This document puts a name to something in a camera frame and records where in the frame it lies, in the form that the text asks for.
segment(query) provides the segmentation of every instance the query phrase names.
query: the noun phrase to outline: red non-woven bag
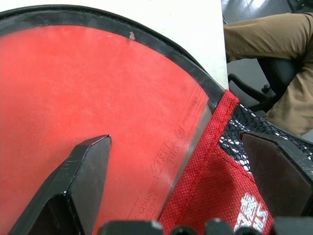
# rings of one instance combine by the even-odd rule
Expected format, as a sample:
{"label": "red non-woven bag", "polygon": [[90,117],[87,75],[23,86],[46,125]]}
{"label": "red non-woven bag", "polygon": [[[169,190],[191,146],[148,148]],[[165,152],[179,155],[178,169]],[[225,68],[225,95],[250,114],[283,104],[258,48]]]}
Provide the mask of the red non-woven bag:
{"label": "red non-woven bag", "polygon": [[1,36],[0,58],[0,234],[76,144],[102,134],[112,147],[94,233],[158,218],[208,101],[196,80],[141,43],[78,25]]}
{"label": "red non-woven bag", "polygon": [[219,147],[237,104],[226,91],[160,217],[165,234],[177,225],[202,234],[212,218],[223,219],[234,230],[250,226],[269,233],[272,217],[252,175]]}

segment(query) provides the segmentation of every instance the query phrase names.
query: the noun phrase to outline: black plastic piece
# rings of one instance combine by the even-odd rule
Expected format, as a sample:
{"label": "black plastic piece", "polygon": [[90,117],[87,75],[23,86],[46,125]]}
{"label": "black plastic piece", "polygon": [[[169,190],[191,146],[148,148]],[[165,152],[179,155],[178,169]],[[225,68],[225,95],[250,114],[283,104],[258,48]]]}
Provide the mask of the black plastic piece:
{"label": "black plastic piece", "polygon": [[206,235],[234,235],[229,224],[221,219],[213,219],[205,225]]}
{"label": "black plastic piece", "polygon": [[74,147],[41,185],[10,235],[90,235],[107,173],[111,137]]}
{"label": "black plastic piece", "polygon": [[111,221],[104,224],[98,235],[163,235],[157,221]]}
{"label": "black plastic piece", "polygon": [[253,228],[241,227],[235,232],[235,235],[262,235],[262,233]]}
{"label": "black plastic piece", "polygon": [[313,215],[313,163],[290,141],[243,133],[254,180],[272,216]]}
{"label": "black plastic piece", "polygon": [[262,88],[262,92],[264,94],[267,94],[270,90],[270,85],[269,84],[265,84],[264,87]]}
{"label": "black plastic piece", "polygon": [[178,226],[171,231],[170,235],[197,235],[197,233],[187,226]]}

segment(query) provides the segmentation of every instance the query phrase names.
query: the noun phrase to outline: white surface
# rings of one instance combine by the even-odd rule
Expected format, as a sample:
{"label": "white surface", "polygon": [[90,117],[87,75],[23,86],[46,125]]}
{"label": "white surface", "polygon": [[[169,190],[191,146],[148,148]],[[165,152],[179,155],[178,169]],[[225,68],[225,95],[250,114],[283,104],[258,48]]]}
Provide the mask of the white surface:
{"label": "white surface", "polygon": [[221,0],[4,0],[0,11],[42,4],[84,5],[137,21],[182,46],[228,89]]}

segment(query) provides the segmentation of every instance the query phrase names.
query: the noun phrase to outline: black paddle edge tape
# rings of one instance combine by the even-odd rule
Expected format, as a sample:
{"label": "black paddle edge tape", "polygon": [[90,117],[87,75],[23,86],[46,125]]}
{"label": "black paddle edge tape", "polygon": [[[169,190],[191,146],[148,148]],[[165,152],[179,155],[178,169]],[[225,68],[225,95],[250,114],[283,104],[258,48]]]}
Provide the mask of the black paddle edge tape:
{"label": "black paddle edge tape", "polygon": [[[57,11],[62,11],[62,16],[64,17],[59,17],[62,13],[58,12],[58,17],[52,17],[50,19],[45,18],[45,15],[48,13],[52,13],[50,16],[55,16]],[[86,21],[82,13],[87,13],[90,17],[95,17],[96,20]],[[27,21],[24,22],[20,20],[19,17],[23,16],[28,16]],[[101,17],[104,17],[107,21],[99,21]],[[196,59],[181,46],[148,27],[117,14],[77,5],[38,5],[17,8],[0,13],[0,36],[28,28],[49,25],[86,26],[115,33],[125,38],[129,38],[129,33],[132,31],[135,34],[136,42],[167,57],[199,83],[209,96],[208,106],[212,113],[215,111],[216,106],[224,94],[224,88],[214,81]]]}

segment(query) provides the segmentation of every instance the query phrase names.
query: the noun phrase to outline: person's leg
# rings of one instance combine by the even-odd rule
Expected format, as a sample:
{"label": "person's leg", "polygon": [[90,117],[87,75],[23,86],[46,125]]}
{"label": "person's leg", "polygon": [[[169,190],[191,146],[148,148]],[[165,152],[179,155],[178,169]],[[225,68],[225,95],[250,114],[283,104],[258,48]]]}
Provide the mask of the person's leg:
{"label": "person's leg", "polygon": [[298,136],[313,129],[313,41],[307,48],[301,72],[265,119]]}
{"label": "person's leg", "polygon": [[312,26],[311,15],[289,13],[226,24],[227,61],[301,57],[312,36]]}

